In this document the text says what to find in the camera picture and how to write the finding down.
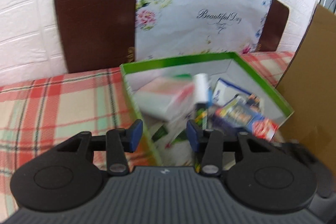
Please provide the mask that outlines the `blue red card box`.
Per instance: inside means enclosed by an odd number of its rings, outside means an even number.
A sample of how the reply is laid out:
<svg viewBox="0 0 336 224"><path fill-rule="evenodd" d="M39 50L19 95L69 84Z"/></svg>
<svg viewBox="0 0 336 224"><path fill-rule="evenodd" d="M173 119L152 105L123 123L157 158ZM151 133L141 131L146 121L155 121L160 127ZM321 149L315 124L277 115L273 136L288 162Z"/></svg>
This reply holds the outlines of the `blue red card box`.
<svg viewBox="0 0 336 224"><path fill-rule="evenodd" d="M236 94L211 117L213 128L227 135L246 132L257 138L271 141L278 125L263 115L263 101L255 94Z"/></svg>

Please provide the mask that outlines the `white patterned fabric pouch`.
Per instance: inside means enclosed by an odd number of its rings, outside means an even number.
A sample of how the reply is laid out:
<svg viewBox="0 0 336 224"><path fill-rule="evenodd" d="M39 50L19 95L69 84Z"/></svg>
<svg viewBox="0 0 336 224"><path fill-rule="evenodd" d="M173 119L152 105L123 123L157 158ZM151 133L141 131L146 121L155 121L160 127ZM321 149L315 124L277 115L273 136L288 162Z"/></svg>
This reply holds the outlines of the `white patterned fabric pouch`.
<svg viewBox="0 0 336 224"><path fill-rule="evenodd" d="M158 149L169 149L175 144L188 141L185 119L176 119L170 122L158 121L150 126L151 141Z"/></svg>

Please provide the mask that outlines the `small green box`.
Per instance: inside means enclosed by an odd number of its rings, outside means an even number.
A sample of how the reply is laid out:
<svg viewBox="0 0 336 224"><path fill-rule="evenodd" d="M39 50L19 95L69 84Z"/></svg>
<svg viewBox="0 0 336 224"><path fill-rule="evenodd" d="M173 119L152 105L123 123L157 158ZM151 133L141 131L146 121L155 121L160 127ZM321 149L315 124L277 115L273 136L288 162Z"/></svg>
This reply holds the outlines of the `small green box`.
<svg viewBox="0 0 336 224"><path fill-rule="evenodd" d="M172 80L177 82L183 82L183 83L192 83L193 82L193 76L188 73L183 73L180 75L175 75L171 77Z"/></svg>

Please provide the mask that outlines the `green cardboard box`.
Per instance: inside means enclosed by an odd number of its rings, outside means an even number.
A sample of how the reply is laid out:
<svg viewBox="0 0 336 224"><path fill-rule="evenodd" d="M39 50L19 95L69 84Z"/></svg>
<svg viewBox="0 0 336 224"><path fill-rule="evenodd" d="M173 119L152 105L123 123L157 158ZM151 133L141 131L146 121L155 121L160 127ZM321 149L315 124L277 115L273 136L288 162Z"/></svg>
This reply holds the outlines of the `green cardboard box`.
<svg viewBox="0 0 336 224"><path fill-rule="evenodd" d="M282 125L292 114L284 98L236 53L205 53L146 60L121 66L126 96L155 165L191 165L185 128L196 119L211 126L212 115L232 99Z"/></svg>

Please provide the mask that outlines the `white blue small box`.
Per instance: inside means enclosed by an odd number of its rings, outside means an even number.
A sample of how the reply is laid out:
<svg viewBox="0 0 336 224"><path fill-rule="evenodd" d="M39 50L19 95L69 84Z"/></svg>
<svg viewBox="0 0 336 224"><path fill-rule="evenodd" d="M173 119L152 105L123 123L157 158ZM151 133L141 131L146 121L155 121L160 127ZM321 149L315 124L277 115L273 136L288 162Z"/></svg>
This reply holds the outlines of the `white blue small box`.
<svg viewBox="0 0 336 224"><path fill-rule="evenodd" d="M237 96L249 97L252 93L235 85L223 78L219 78L215 84L212 103L217 106L224 106Z"/></svg>

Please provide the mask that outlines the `plaid bed sheet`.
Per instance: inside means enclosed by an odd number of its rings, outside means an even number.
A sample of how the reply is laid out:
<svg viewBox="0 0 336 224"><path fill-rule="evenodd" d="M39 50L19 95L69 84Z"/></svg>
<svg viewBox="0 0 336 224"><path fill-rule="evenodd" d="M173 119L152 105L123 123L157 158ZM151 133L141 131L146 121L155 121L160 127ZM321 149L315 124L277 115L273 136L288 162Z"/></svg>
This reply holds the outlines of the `plaid bed sheet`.
<svg viewBox="0 0 336 224"><path fill-rule="evenodd" d="M1 87L1 219L17 210L10 179L24 163L81 132L104 134L135 120L123 76L142 69L236 61L285 113L289 106L274 86L288 67L292 52L205 53L171 57L120 68L72 73Z"/></svg>

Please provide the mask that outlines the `brown cardboard sheet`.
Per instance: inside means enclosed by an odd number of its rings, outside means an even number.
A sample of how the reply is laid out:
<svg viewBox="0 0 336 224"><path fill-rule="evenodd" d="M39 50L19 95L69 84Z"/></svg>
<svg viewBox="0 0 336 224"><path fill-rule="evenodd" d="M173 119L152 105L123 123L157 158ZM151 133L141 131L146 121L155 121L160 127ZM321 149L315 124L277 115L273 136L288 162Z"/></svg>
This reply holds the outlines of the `brown cardboard sheet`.
<svg viewBox="0 0 336 224"><path fill-rule="evenodd" d="M317 5L277 90L294 110L280 127L335 171L335 14Z"/></svg>

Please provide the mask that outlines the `dark brown headboard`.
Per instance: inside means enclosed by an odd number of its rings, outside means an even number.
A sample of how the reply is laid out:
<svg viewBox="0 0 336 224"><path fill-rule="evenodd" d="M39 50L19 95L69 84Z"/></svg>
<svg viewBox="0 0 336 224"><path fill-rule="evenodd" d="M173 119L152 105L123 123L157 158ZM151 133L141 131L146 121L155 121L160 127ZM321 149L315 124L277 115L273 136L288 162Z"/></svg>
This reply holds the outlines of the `dark brown headboard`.
<svg viewBox="0 0 336 224"><path fill-rule="evenodd" d="M136 0L54 0L64 58L69 72L84 72L135 58ZM289 17L289 9L272 0L258 51L275 51Z"/></svg>

